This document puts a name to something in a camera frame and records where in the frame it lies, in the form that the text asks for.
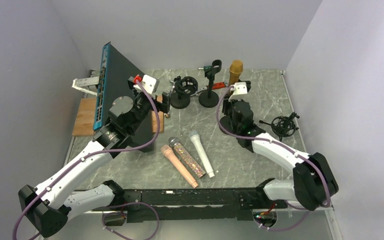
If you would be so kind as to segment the black clip round-base stand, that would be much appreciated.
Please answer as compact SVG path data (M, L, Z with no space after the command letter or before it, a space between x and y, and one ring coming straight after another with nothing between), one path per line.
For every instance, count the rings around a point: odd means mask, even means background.
M208 79L208 89L206 92L202 92L199 97L199 103L205 108L213 108L218 104L219 96L218 94L212 90L215 76L222 69L222 61L220 59L216 59L211 63L213 67L212 71L204 72L204 76Z

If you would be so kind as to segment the black tripod shock-mount stand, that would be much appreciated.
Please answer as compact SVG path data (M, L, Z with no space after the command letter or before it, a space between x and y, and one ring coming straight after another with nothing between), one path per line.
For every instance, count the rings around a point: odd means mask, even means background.
M259 120L260 124L265 124L271 127L273 133L278 136L279 141L282 142L284 138L291 137L300 128L297 126L295 119L300 116L296 112L292 112L289 116L277 116L270 123Z

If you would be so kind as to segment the gold microphone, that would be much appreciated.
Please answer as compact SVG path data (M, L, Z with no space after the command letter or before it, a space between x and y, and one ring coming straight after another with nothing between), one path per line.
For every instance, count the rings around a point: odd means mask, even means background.
M234 85L240 80L240 76L243 72L243 62L239 59L233 60L229 67L229 81L228 85Z

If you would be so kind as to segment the glitter microphone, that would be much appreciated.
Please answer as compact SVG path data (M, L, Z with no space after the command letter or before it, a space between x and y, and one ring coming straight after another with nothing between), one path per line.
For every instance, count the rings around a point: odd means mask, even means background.
M168 140L169 146L180 156L184 163L195 173L198 178L202 178L206 172L186 150L184 145L177 137L170 137Z

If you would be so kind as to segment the pink microphone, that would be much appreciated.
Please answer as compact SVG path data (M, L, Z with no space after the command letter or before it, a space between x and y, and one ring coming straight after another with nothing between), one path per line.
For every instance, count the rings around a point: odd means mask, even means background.
M163 156L172 163L172 165L183 176L183 178L187 181L189 185L191 185L194 189L199 186L195 178L191 175L191 173L187 170L187 168L181 163L181 161L178 159L173 149L169 145L163 145L160 150Z

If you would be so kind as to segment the white microphone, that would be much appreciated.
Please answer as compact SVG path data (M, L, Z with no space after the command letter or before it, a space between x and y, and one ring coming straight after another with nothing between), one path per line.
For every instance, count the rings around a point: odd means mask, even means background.
M198 134L197 131L195 130L192 130L189 134L189 139L190 141L192 142L192 144L194 145L197 153L198 153L198 156L204 166L204 169L208 175L208 177L211 179L213 177L215 177L215 172L214 172L214 169L209 161L209 158L207 156L207 153L202 145L202 142L201 142L201 138L200 138L200 135Z

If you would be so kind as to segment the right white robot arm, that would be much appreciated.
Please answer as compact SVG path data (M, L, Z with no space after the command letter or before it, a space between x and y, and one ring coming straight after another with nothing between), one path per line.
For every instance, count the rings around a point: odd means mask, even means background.
M323 154L299 151L272 137L254 123L254 113L244 100L228 101L224 97L217 105L222 108L223 117L216 120L223 133L292 176L289 180L268 178L256 186L255 200L260 207L285 205L287 201L296 201L309 211L331 206L332 196L339 191L339 186Z

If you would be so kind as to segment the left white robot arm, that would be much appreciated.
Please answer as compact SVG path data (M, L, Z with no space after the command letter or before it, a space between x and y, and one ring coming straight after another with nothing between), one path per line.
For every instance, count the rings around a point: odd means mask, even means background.
M36 187L25 185L18 192L22 215L48 238L59 232L74 217L93 209L108 207L117 210L126 203L125 190L113 180L73 194L73 191L97 169L119 153L147 148L155 140L132 147L132 136L151 111L168 113L170 96L162 93L162 101L147 91L139 91L135 99L116 98L108 110L106 124L95 133L83 151L56 174Z

